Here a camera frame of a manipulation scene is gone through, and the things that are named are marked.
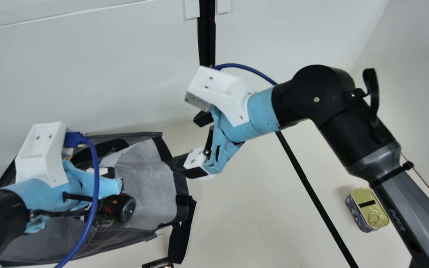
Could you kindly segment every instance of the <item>black clip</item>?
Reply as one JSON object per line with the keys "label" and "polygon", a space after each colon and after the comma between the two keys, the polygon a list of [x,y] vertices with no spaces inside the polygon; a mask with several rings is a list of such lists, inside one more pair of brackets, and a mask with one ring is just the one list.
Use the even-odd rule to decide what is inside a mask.
{"label": "black clip", "polygon": [[403,166],[396,168],[396,169],[390,171],[389,173],[387,173],[385,176],[372,181],[370,183],[370,188],[375,189],[378,186],[380,186],[382,183],[386,182],[387,180],[395,177],[396,175],[402,173],[403,171],[407,171],[407,170],[412,169],[414,166],[415,165],[412,162],[407,161],[406,163],[403,164]]}
{"label": "black clip", "polygon": [[378,95],[378,80],[376,78],[376,72],[374,68],[366,68],[363,71],[363,79],[366,86],[366,95],[371,96],[370,99],[370,107],[371,107],[371,118],[370,118],[370,126],[372,129],[379,129],[380,122],[378,121],[377,112],[380,104],[380,98]]}
{"label": "black clip", "polygon": [[198,112],[198,114],[195,115],[195,117],[193,118],[193,122],[198,126],[198,127],[204,127],[207,124],[211,124],[213,123],[213,116],[211,115],[210,112]]}

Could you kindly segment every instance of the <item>gold can lid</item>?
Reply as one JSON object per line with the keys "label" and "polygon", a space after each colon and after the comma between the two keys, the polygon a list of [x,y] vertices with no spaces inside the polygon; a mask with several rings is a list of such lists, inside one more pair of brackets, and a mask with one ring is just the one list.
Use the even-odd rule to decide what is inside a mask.
{"label": "gold can lid", "polygon": [[378,229],[389,224],[390,219],[372,189],[355,189],[352,191],[352,199],[372,228]]}

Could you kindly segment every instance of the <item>black can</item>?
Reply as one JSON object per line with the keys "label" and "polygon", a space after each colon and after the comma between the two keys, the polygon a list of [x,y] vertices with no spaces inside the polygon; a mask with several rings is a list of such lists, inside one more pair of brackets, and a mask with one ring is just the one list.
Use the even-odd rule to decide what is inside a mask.
{"label": "black can", "polygon": [[135,212],[135,199],[124,193],[119,195],[110,195],[102,201],[100,213],[104,217],[122,223],[127,222]]}

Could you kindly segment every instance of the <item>blue cable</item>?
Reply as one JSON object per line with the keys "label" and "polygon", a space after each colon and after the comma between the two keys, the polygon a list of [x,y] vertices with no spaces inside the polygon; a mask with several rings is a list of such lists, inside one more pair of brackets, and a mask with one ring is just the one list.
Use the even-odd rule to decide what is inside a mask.
{"label": "blue cable", "polygon": [[54,268],[62,268],[80,250],[85,240],[87,239],[87,236],[89,235],[90,229],[92,228],[92,223],[94,222],[95,213],[97,212],[97,204],[99,202],[99,181],[100,181],[99,157],[97,156],[97,150],[95,149],[95,146],[92,143],[92,141],[88,138],[84,138],[83,140],[84,140],[84,143],[88,144],[90,147],[90,152],[92,153],[92,161],[94,166],[94,192],[92,196],[92,206],[90,207],[90,214],[87,219],[87,223],[85,224],[82,236],[79,238],[74,248]]}
{"label": "blue cable", "polygon": [[218,66],[214,66],[213,68],[215,70],[220,71],[222,68],[230,68],[230,67],[233,67],[233,68],[242,68],[243,70],[250,71],[252,73],[255,73],[255,74],[261,76],[262,78],[264,78],[266,81],[268,81],[272,85],[274,85],[274,86],[277,85],[277,83],[274,80],[272,80],[271,78],[269,78],[267,75],[261,73],[260,71],[256,70],[255,68],[251,68],[249,66],[244,66],[243,64],[225,63],[225,64],[220,64]]}

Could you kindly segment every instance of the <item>bag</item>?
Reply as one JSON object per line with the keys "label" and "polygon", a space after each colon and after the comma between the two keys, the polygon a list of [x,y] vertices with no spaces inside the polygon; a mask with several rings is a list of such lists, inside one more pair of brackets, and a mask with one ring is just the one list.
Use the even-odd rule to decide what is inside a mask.
{"label": "bag", "polygon": [[[196,206],[189,196],[185,176],[162,139],[162,133],[131,133],[90,137],[101,168],[107,175],[123,178],[123,192],[133,197],[136,208],[125,223],[97,215],[92,230],[73,259],[122,248],[157,237],[156,231],[172,225],[168,257],[181,263],[186,253]],[[92,167],[89,148],[75,148],[70,161],[79,169]],[[13,184],[14,161],[0,178],[0,188]],[[85,222],[74,217],[52,218],[45,230],[20,236],[0,255],[4,267],[57,263],[74,247]]]}

